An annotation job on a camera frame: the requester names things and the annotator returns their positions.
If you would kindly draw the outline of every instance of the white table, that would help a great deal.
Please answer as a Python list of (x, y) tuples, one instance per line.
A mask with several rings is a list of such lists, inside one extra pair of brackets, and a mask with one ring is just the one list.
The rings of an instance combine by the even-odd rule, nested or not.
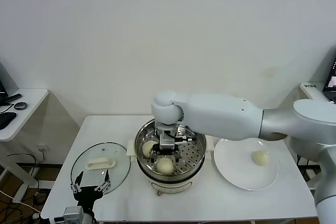
[[(127, 148), (151, 116), (88, 116), (58, 174), (41, 213), (42, 218), (62, 216), (75, 206), (70, 171), (76, 158), (100, 142), (116, 142)], [(279, 177), (268, 189), (246, 191), (227, 182), (206, 160), (196, 183), (187, 191), (158, 197), (132, 162), (125, 181), (96, 201), (98, 221), (237, 221), (315, 217), (314, 200), (283, 141), (270, 143), (279, 158)]]
[[(15, 112), (16, 117), (9, 123), (7, 127), (0, 130), (0, 142), (8, 142), (12, 140), (16, 134), (21, 130), (23, 125), (28, 121), (31, 115), (43, 102), (45, 97), (48, 95), (47, 89), (9, 89), (7, 90), (8, 95), (20, 93), (22, 97), (10, 103), (26, 102), (28, 107), (25, 110), (15, 110), (14, 107), (10, 108), (7, 112)], [(2, 106), (0, 112), (4, 111), (7, 107)], [(0, 175), (0, 180), (4, 178), (7, 172), (14, 174), (16, 177), (21, 179), (24, 183), (21, 185), (20, 189), (17, 191), (14, 198), (14, 202), (21, 201), (28, 187), (36, 188), (38, 183), (34, 176), (38, 172), (38, 168), (34, 169), (32, 176), (25, 172), (21, 167), (19, 167), (13, 160), (7, 157), (6, 153), (0, 151), (0, 165), (5, 169)], [(39, 188), (49, 188), (51, 189), (53, 182), (47, 182), (41, 180), (39, 182)]]

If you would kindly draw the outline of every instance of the cable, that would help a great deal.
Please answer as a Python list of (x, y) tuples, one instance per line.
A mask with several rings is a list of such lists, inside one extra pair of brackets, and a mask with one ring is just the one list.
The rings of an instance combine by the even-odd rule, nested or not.
[(9, 223), (9, 222), (11, 222), (11, 221), (13, 221), (13, 220), (17, 220), (17, 219), (22, 219), (22, 217), (23, 216), (25, 216), (25, 215), (30, 215), (30, 214), (33, 214), (34, 212), (28, 212), (28, 213), (26, 213), (26, 214), (23, 214), (23, 215), (21, 215), (21, 216), (19, 216), (19, 217), (17, 217), (17, 218), (15, 218), (15, 219), (12, 219), (12, 220), (9, 220), (9, 221), (6, 221), (6, 222), (4, 222), (3, 224), (7, 224), (7, 223)]
[[(27, 155), (27, 156), (31, 156), (34, 159), (34, 166), (33, 166), (33, 169), (31, 170), (32, 171), (31, 172), (31, 176), (32, 176), (33, 173), (34, 173), (34, 169), (36, 167), (36, 157), (34, 155), (32, 155), (32, 154), (29, 154), (29, 153), (14, 153), (14, 154), (9, 154), (8, 156), (15, 156), (15, 155)], [(37, 180), (37, 190), (38, 190), (38, 188), (39, 188), (39, 181)], [(13, 204), (16, 204), (16, 203), (14, 203), (14, 202), (5, 202), (5, 201), (2, 201), (2, 200), (0, 200), (0, 201), (3, 202), (3, 203), (5, 203), (5, 204), (7, 204), (7, 207), (3, 209), (3, 210), (6, 210), (6, 212), (5, 212), (5, 218), (0, 221), (0, 223), (3, 223), (3, 222), (6, 222), (7, 217), (10, 216), (15, 210), (19, 210), (18, 209), (19, 204), (17, 204), (16, 208), (12, 208), (12, 207), (10, 207), (10, 205), (13, 205)]]
[(298, 166), (298, 165), (299, 165), (299, 162), (300, 162), (300, 159), (301, 159), (301, 156), (297, 155), (296, 157), (297, 157), (297, 159), (298, 159), (297, 162), (296, 162), (296, 165)]
[(8, 108), (6, 108), (4, 111), (0, 112), (0, 114), (7, 112), (11, 107), (13, 107), (14, 104), (9, 103), (8, 105), (10, 105), (10, 106)]
[[(4, 193), (4, 192), (1, 191), (1, 190), (0, 190), (0, 193), (2, 193), (3, 195), (6, 195), (7, 197), (9, 197), (9, 198), (11, 198), (11, 199), (14, 199), (13, 197), (9, 196), (8, 194)], [(22, 203), (22, 202), (18, 202), (18, 203), (19, 203), (19, 204), (22, 204), (22, 205), (25, 205), (25, 206), (27, 206), (27, 207), (30, 207), (32, 210), (35, 210), (35, 211), (41, 213), (39, 210), (37, 210), (37, 209), (34, 208), (34, 207), (31, 207), (30, 205), (27, 205), (27, 204)]]
[(34, 159), (34, 166), (33, 166), (33, 169), (31, 170), (32, 173), (31, 175), (33, 175), (33, 172), (34, 172), (34, 169), (35, 169), (35, 166), (36, 166), (36, 157), (30, 153), (14, 153), (14, 154), (9, 154), (7, 155), (7, 157), (10, 157), (10, 156), (16, 156), (16, 155), (27, 155), (27, 156), (30, 156)]
[(307, 159), (307, 163), (306, 163), (306, 166), (304, 168), (302, 176), (304, 176), (306, 174), (308, 164), (309, 164), (309, 160)]

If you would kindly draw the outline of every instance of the floor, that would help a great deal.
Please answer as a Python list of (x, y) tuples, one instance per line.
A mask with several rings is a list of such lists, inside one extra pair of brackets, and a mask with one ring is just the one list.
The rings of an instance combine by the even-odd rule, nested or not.
[[(29, 167), (23, 167), (26, 171), (29, 171)], [(36, 175), (37, 179), (43, 179), (43, 180), (55, 180), (57, 178), (57, 175), (60, 171), (60, 168), (40, 168), (39, 172)], [(12, 174), (8, 173), (7, 176), (4, 178), (4, 180), (0, 183), (0, 190), (4, 193), (14, 196), (16, 190), (20, 187), (22, 182), (13, 176)], [(23, 202), (33, 206), (37, 210), (42, 210), (43, 205), (36, 206), (33, 203), (32, 196), (36, 193), (36, 189), (29, 189), (23, 199)], [(47, 197), (46, 194), (39, 194), (38, 201), (43, 201), (44, 198)], [(33, 223), (39, 223), (39, 220), (36, 222), (33, 222), (29, 218), (33, 214), (33, 211), (21, 204), (13, 204), (11, 203), (11, 200), (9, 200), (8, 197), (0, 193), (0, 224), (33, 224)], [(243, 221), (243, 222), (216, 222), (216, 223), (234, 223), (234, 224), (250, 224), (249, 221)], [(256, 224), (266, 224), (266, 221), (256, 221)], [(289, 222), (289, 224), (319, 224), (317, 218), (313, 219), (297, 219), (292, 220)]]

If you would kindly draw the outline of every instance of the white wall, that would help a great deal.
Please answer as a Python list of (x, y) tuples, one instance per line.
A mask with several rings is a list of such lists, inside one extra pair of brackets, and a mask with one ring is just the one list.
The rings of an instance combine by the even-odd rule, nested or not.
[(0, 0), (0, 62), (80, 125), (149, 114), (163, 89), (277, 106), (336, 37), (335, 0)]

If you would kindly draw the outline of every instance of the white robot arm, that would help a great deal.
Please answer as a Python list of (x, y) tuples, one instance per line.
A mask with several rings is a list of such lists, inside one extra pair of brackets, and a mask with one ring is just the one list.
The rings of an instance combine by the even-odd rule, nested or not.
[(290, 144), (297, 154), (321, 165), (323, 179), (315, 194), (320, 222), (336, 220), (335, 104), (298, 100), (289, 108), (263, 110), (227, 95), (164, 91), (153, 99), (152, 113), (162, 150), (174, 148), (172, 135), (179, 124), (230, 140), (259, 137), (275, 141), (291, 136)]

